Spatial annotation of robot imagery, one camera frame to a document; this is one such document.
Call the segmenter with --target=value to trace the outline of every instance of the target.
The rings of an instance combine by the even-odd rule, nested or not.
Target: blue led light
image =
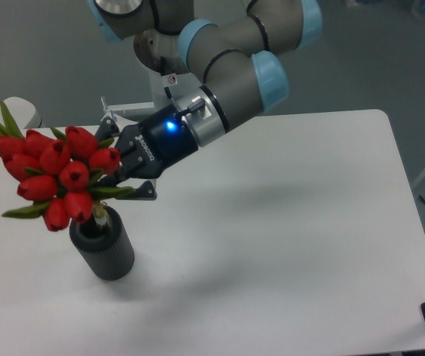
[[[177,131],[177,125],[174,122],[171,122],[171,121],[167,121],[166,122],[166,128],[170,132]]]

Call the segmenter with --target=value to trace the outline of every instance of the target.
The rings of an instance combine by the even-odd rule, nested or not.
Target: black vase
[[[98,229],[95,219],[84,224],[70,224],[70,240],[98,277],[103,280],[118,280],[133,267],[135,253],[118,213],[105,207],[111,226]]]

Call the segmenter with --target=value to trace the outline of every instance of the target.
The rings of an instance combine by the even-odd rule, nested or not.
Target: light blue joint cap
[[[93,13],[93,16],[95,16],[96,23],[99,25],[103,36],[105,36],[105,38],[107,39],[107,42],[122,41],[122,39],[114,33],[110,26],[108,26],[107,22],[105,22],[105,20],[102,18],[102,15],[100,14],[99,9],[96,8],[94,1],[95,0],[87,0],[87,3]]]
[[[303,6],[303,32],[298,48],[316,41],[323,29],[323,16],[316,0],[301,0],[301,5]]]
[[[179,55],[181,56],[182,61],[188,66],[188,51],[189,46],[191,45],[192,40],[196,33],[199,32],[201,28],[208,24],[214,24],[213,22],[205,19],[198,19],[192,22],[189,22],[181,31],[179,35],[179,40],[177,42],[177,47]]]
[[[252,54],[251,60],[257,74],[263,110],[268,111],[288,96],[288,77],[278,58],[271,52],[262,50]]]

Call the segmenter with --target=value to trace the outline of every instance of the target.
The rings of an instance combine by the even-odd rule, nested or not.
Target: gray floor
[[[220,24],[243,14],[239,0],[196,3],[198,16]],[[281,57],[292,92],[272,113],[379,108],[415,177],[425,165],[425,23],[410,3],[321,0],[323,35]],[[94,124],[101,95],[111,104],[150,99],[132,41],[106,43],[85,1],[0,0],[0,100],[29,100],[49,125]]]

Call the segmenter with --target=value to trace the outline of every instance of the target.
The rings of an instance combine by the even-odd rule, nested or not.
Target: tulip bouquet
[[[0,103],[0,157],[7,171],[19,181],[17,194],[31,205],[6,211],[3,217],[43,217],[47,229],[59,231],[70,219],[83,224],[92,217],[107,226],[102,200],[134,194],[132,187],[101,187],[100,178],[113,174],[120,152],[110,148],[113,138],[98,142],[84,128],[68,126],[65,133],[51,128],[55,139],[35,130],[26,137],[19,130],[5,103]]]

